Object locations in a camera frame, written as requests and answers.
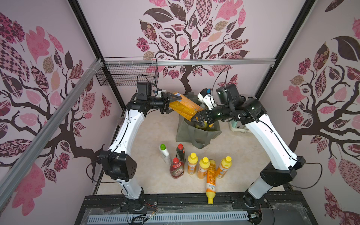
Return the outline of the large orange pump soap bottle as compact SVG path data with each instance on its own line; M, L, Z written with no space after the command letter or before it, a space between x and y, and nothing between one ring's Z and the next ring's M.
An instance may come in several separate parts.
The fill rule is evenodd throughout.
M179 92L173 92L174 95L181 97L180 100L171 102L169 107L176 111L179 115L183 116L188 121L200 111L203 110L198 104L187 98L186 96L180 94Z

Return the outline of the green fabric shopping bag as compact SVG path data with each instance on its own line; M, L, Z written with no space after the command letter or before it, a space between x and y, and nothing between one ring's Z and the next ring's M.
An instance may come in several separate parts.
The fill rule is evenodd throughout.
M203 149L210 144L211 140L218 137L221 133L218 121L211 127L206 126L205 129L202 129L180 115L176 142L192 143L196 148Z

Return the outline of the yellow pump soap bottle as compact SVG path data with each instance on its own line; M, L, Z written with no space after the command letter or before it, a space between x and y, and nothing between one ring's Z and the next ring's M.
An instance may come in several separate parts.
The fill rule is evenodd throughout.
M195 127L196 127L197 129L201 129L201 130L205 130L205 131L215 130L215 128L216 128L215 122L213 122L213 123L208 123L207 121L197 122L197 123L195 124Z

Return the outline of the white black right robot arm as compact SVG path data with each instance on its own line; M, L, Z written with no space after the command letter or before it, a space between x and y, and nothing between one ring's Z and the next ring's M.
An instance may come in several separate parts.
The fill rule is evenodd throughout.
M210 125L217 121L241 122L258 139L271 161L243 196L245 205L255 208L259 199L273 187L293 181L306 160L286 146L258 99L240 95L234 84L224 85L216 92L219 105L215 103L211 89L201 90L197 98L207 109L196 113L191 120L197 125Z

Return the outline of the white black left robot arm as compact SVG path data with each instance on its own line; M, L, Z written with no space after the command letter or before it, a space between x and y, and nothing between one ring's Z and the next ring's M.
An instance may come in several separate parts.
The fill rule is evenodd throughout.
M135 179L137 163L131 157L131 150L140 125L152 109L161 114L170 113L170 104L181 100L181 96L158 89L152 95L150 82L138 82L137 91L126 105L124 121L113 143L107 151L101 151L99 162L112 183L121 185L129 207L140 211L145 205L143 188Z

